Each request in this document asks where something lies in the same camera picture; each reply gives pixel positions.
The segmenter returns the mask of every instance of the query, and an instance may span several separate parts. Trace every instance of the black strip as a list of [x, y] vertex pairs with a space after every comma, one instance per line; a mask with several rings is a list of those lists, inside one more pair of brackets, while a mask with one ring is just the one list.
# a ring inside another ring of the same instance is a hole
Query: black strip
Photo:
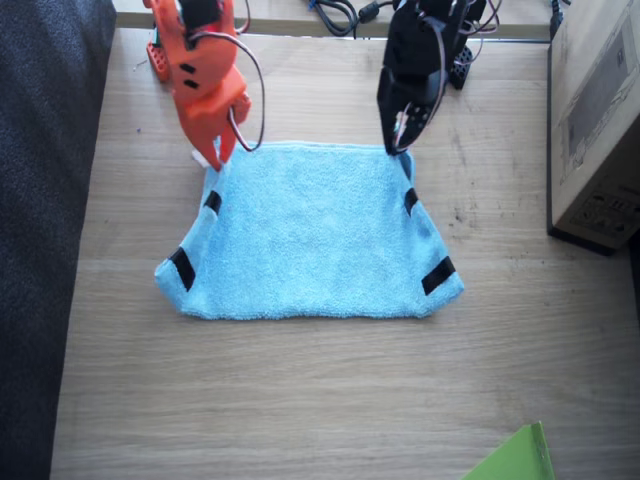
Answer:
[[187, 257], [187, 253], [182, 249], [182, 247], [178, 247], [178, 250], [169, 257], [169, 260], [171, 260], [176, 266], [178, 275], [180, 275], [180, 279], [182, 280], [182, 284], [188, 292], [193, 286], [193, 281], [196, 279], [196, 272], [193, 271], [193, 267], [191, 266], [189, 257]]
[[191, 87], [191, 88], [193, 88], [194, 90], [195, 90], [195, 89], [197, 89], [197, 88], [200, 86], [200, 84], [199, 84], [198, 82], [194, 82], [193, 80], [185, 80], [183, 83], [184, 83], [187, 87]]
[[220, 195], [218, 195], [218, 192], [216, 192], [215, 190], [211, 190], [211, 193], [207, 197], [207, 200], [204, 202], [204, 206], [209, 207], [211, 210], [216, 212], [216, 215], [218, 215], [221, 204], [222, 204], [222, 198], [220, 198]]
[[599, 243], [592, 242], [591, 240], [585, 240], [584, 238], [577, 237], [571, 233], [567, 233], [563, 230], [560, 230], [556, 227], [551, 227], [550, 230], [547, 231], [549, 236], [553, 238], [557, 238], [558, 240], [562, 240], [564, 242], [572, 243], [577, 247], [582, 247], [587, 250], [592, 251], [593, 253], [598, 253], [600, 255], [604, 255], [609, 257], [616, 253], [615, 249], [610, 247], [605, 247], [600, 245]]
[[418, 201], [418, 195], [413, 188], [410, 188], [407, 194], [404, 196], [404, 208], [407, 209], [407, 213], [411, 216], [411, 209]]
[[188, 63], [181, 63], [180, 68], [191, 75], [196, 73], [196, 67], [189, 65]]
[[429, 275], [422, 279], [424, 294], [429, 295], [436, 288], [442, 285], [447, 278], [455, 273], [456, 269], [449, 257], [445, 257]]

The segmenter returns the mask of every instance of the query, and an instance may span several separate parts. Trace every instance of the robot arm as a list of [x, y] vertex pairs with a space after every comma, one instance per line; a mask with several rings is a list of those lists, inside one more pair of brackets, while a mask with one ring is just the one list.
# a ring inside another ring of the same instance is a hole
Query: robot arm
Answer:
[[478, 25], [487, 0], [394, 0], [378, 86], [378, 109], [389, 155], [405, 151], [429, 124], [447, 81], [461, 89], [471, 52], [467, 37]]
[[[159, 37], [147, 47], [149, 59], [161, 81], [172, 80], [185, 134], [220, 170], [233, 152], [236, 137], [249, 148], [237, 127], [251, 107], [246, 82], [234, 65], [238, 46], [258, 66], [236, 39], [233, 1], [180, 0], [180, 11], [174, 0], [144, 0], [144, 4], [153, 10]], [[217, 139], [219, 150], [214, 144]]]

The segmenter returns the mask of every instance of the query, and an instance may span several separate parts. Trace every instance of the cardboard box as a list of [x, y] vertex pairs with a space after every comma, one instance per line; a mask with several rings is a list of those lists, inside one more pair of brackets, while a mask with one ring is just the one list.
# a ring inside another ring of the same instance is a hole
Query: cardboard box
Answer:
[[548, 89], [549, 234], [613, 253], [640, 228], [640, 0], [574, 2]]

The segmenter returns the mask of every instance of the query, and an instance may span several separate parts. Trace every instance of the dark gray fabric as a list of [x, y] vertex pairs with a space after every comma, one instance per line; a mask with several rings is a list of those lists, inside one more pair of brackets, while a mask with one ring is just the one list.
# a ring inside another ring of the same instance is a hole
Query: dark gray fabric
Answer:
[[0, 0], [0, 479], [49, 477], [110, 0]]

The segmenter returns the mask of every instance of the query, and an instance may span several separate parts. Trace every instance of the black tape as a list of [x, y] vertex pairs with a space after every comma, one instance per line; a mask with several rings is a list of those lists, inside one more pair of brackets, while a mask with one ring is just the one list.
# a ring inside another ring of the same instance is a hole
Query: black tape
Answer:
[[193, 80], [185, 80], [182, 83], [184, 83], [187, 87], [193, 88], [194, 90], [197, 90], [197, 88], [200, 86], [198, 82], [194, 82]]
[[407, 209], [407, 213], [411, 216], [411, 209], [418, 201], [418, 195], [416, 195], [416, 191], [411, 188], [404, 196], [404, 208]]
[[187, 257], [187, 252], [185, 252], [182, 247], [178, 247], [178, 250], [169, 257], [169, 260], [176, 266], [182, 284], [188, 292], [193, 286], [193, 281], [196, 279], [196, 272], [193, 271], [189, 257]]
[[222, 204], [222, 198], [220, 198], [220, 195], [218, 195], [218, 192], [216, 192], [215, 190], [211, 190], [211, 193], [207, 197], [207, 200], [204, 202], [204, 206], [209, 207], [211, 210], [216, 212], [216, 215], [218, 215], [221, 204]]
[[449, 278], [456, 271], [451, 259], [445, 257], [436, 268], [434, 268], [429, 275], [422, 279], [422, 288], [424, 288], [424, 294], [429, 295], [436, 288], [442, 285], [447, 278]]
[[181, 63], [180, 68], [191, 75], [196, 73], [196, 67], [189, 65], [188, 63]]

